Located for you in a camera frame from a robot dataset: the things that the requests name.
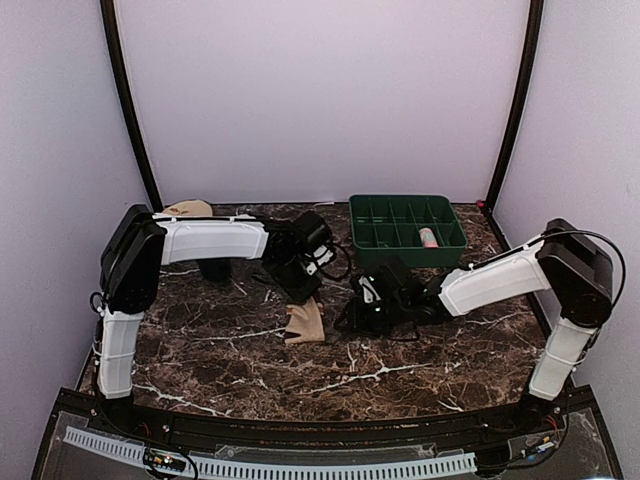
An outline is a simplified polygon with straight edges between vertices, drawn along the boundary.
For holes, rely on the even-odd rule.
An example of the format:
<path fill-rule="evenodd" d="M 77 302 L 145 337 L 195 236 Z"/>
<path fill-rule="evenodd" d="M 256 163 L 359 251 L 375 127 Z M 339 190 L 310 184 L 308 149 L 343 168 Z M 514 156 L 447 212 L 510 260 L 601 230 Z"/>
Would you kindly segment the beige striped sock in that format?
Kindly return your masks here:
<path fill-rule="evenodd" d="M 285 344 L 320 343 L 325 341 L 323 305 L 313 297 L 304 304 L 286 306 L 289 322 L 285 327 Z"/>

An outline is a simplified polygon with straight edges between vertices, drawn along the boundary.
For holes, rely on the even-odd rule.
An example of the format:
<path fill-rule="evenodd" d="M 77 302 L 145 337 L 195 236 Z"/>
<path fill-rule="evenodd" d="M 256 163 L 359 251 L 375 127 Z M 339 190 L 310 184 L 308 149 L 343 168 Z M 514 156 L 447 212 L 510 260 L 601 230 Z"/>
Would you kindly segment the pink patterned sock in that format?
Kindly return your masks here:
<path fill-rule="evenodd" d="M 429 227 L 423 227 L 419 230 L 419 237 L 424 248 L 438 248 L 439 243 L 434 231 Z"/>

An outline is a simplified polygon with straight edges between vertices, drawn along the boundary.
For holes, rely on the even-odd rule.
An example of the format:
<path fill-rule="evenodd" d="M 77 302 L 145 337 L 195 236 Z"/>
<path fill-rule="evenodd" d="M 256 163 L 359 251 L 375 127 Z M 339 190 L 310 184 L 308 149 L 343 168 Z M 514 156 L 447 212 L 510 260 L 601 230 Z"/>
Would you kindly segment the green compartment tray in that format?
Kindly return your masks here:
<path fill-rule="evenodd" d="M 410 268 L 452 267 L 468 240 L 448 198 L 440 195 L 367 195 L 349 198 L 357 266 L 398 256 Z M 438 248 L 424 248 L 419 230 L 431 228 Z"/>

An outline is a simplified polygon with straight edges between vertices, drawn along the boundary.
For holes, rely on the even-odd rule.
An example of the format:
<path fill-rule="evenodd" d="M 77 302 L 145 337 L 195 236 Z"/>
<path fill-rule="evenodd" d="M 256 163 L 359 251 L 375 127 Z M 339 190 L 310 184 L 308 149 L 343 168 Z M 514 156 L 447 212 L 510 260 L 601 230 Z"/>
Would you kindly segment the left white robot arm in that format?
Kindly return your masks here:
<path fill-rule="evenodd" d="M 162 267 L 187 261 L 257 260 L 296 302 L 321 285 L 323 266 L 336 255 L 333 234 L 317 213 L 293 221 L 269 217 L 170 216 L 144 205 L 129 208 L 105 247 L 100 289 L 90 304 L 99 315 L 97 389 L 108 399 L 101 417 L 120 436 L 141 427 L 140 412 L 124 399 L 141 321 L 154 303 Z"/>

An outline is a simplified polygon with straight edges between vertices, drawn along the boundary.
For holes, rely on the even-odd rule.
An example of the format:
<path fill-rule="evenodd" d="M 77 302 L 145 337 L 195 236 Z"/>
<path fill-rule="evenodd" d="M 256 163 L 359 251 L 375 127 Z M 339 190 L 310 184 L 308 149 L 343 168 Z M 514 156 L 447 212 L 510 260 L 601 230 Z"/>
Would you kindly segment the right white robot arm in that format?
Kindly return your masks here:
<path fill-rule="evenodd" d="M 391 256 L 352 279 L 354 295 L 336 323 L 350 333 L 387 337 L 404 323 L 439 325 L 507 299 L 552 292 L 559 318 L 530 376 L 527 398 L 510 413 L 511 426 L 530 434 L 547 420 L 548 403 L 559 396 L 623 293 L 613 276 L 625 259 L 616 245 L 600 248 L 605 239 L 557 218 L 518 247 L 428 282 Z"/>

